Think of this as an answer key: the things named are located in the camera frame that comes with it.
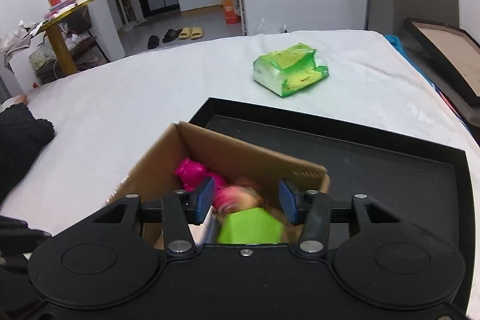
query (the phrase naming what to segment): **pink plush toy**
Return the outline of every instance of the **pink plush toy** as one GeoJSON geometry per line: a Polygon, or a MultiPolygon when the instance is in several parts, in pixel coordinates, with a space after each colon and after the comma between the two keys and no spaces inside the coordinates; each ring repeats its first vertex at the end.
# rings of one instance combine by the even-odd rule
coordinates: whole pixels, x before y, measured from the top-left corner
{"type": "Polygon", "coordinates": [[[180,177],[183,182],[183,189],[186,191],[194,191],[206,176],[211,176],[215,181],[215,192],[227,184],[221,175],[215,172],[207,172],[207,167],[189,158],[184,159],[180,163],[175,170],[175,175],[180,177]]]}

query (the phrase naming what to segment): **black slipper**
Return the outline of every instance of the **black slipper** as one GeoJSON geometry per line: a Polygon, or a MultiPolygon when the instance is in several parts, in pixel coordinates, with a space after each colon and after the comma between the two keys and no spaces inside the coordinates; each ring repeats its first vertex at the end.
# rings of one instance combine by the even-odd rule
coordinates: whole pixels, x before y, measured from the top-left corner
{"type": "Polygon", "coordinates": [[[177,31],[173,29],[169,29],[165,33],[165,37],[163,38],[162,42],[163,43],[170,43],[171,41],[174,41],[180,36],[180,33],[182,32],[182,29],[178,29],[177,31]]]}
{"type": "Polygon", "coordinates": [[[159,36],[150,36],[148,38],[147,49],[155,49],[160,45],[159,36]]]}

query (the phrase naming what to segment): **green package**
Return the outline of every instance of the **green package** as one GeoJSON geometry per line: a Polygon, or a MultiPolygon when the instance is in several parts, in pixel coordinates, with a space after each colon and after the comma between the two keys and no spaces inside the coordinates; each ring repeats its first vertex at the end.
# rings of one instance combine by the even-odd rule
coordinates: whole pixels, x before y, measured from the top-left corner
{"type": "Polygon", "coordinates": [[[252,208],[227,215],[218,235],[217,243],[280,243],[283,230],[283,224],[265,209],[252,208]]]}
{"type": "Polygon", "coordinates": [[[302,43],[260,56],[253,63],[253,78],[281,97],[328,76],[325,59],[315,48],[302,43]]]}

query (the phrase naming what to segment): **white bed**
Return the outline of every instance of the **white bed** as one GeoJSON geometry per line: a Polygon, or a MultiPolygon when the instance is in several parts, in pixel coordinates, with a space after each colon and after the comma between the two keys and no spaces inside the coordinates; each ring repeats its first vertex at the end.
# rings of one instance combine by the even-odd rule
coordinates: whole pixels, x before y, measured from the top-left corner
{"type": "MultiPolygon", "coordinates": [[[[166,126],[188,121],[208,97],[332,117],[460,148],[469,161],[475,202],[480,200],[478,145],[381,35],[297,31],[145,52],[30,92],[33,115],[52,121],[57,136],[8,195],[1,214],[57,234],[102,207],[166,126]],[[256,57],[299,42],[321,51],[330,77],[284,99],[253,81],[256,57]]],[[[477,242],[479,232],[477,224],[477,242]]],[[[475,319],[479,283],[476,267],[468,311],[475,319]]]]}

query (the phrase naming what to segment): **yellow slipper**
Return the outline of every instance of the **yellow slipper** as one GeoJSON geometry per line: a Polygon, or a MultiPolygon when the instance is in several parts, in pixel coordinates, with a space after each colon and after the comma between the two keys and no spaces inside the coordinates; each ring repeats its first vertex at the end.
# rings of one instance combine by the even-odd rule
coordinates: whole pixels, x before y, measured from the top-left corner
{"type": "Polygon", "coordinates": [[[180,40],[184,40],[184,39],[188,39],[190,36],[191,36],[191,28],[183,28],[178,38],[180,40]]]}
{"type": "Polygon", "coordinates": [[[191,29],[191,36],[192,40],[201,39],[203,37],[203,29],[202,28],[192,28],[191,29]]]}

